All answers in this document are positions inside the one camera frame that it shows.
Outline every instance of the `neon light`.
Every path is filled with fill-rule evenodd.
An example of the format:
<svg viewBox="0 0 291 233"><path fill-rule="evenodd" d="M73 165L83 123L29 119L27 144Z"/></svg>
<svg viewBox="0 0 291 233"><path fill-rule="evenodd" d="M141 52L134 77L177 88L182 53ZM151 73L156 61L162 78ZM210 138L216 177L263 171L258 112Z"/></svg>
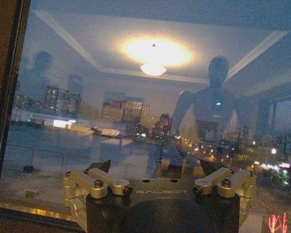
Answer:
<svg viewBox="0 0 291 233"><path fill-rule="evenodd" d="M282 230L282 233L287 233L288 230L288 218L286 212L283 214L283 222L282 225L280 223L280 216L272 215L268 218L268 227L271 233L275 233L278 230Z"/></svg>
<svg viewBox="0 0 291 233"><path fill-rule="evenodd" d="M287 233L288 230L288 219L287 219L287 215L286 212L283 214L283 223L282 223L282 233Z"/></svg>
<svg viewBox="0 0 291 233"><path fill-rule="evenodd" d="M271 230L271 233L275 233L279 229L281 229L281 224L276 227L276 223L279 221L279 216L272 215L268 218L268 227Z"/></svg>

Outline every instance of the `silhouette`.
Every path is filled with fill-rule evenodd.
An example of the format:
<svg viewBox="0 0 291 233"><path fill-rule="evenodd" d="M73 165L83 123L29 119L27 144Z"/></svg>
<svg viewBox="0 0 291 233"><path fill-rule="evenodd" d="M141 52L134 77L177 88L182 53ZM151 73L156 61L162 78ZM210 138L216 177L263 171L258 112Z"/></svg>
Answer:
<svg viewBox="0 0 291 233"><path fill-rule="evenodd" d="M178 135L178 128L186 111L193 104L196 120L217 123L216 137L228 128L235 109L235 98L222 88L228 73L228 60L223 56L214 57L209 64L210 87L196 93L182 91L173 113L172 135Z"/></svg>
<svg viewBox="0 0 291 233"><path fill-rule="evenodd" d="M34 60L32 69L24 69L19 76L19 91L30 98L42 100L49 79L46 72L53 63L51 54L45 51L39 52Z"/></svg>

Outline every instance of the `bolt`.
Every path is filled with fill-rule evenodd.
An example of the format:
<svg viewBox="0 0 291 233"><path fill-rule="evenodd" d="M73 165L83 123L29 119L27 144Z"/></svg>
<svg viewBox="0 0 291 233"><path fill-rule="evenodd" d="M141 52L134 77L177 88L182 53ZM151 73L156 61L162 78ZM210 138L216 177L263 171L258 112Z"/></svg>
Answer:
<svg viewBox="0 0 291 233"><path fill-rule="evenodd" d="M123 190L123 194L124 196L130 196L132 194L132 187L127 186L124 190Z"/></svg>
<svg viewBox="0 0 291 233"><path fill-rule="evenodd" d="M230 179L225 178L222 180L221 183L222 183L223 187L231 187L232 181Z"/></svg>
<svg viewBox="0 0 291 233"><path fill-rule="evenodd" d="M194 186L192 191L195 195L201 195L203 192L203 189L201 186Z"/></svg>
<svg viewBox="0 0 291 233"><path fill-rule="evenodd" d="M95 188L101 188L103 186L103 180L95 180L94 186Z"/></svg>

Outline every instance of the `window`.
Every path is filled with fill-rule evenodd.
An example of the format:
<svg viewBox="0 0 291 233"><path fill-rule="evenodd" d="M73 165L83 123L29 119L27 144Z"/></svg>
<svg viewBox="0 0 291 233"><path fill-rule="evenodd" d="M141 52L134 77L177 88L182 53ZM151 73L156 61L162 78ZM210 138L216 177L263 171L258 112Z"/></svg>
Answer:
<svg viewBox="0 0 291 233"><path fill-rule="evenodd" d="M189 180L204 159L254 171L260 232L284 213L291 232L291 28L98 5L31 1L0 207L71 220L68 171Z"/></svg>

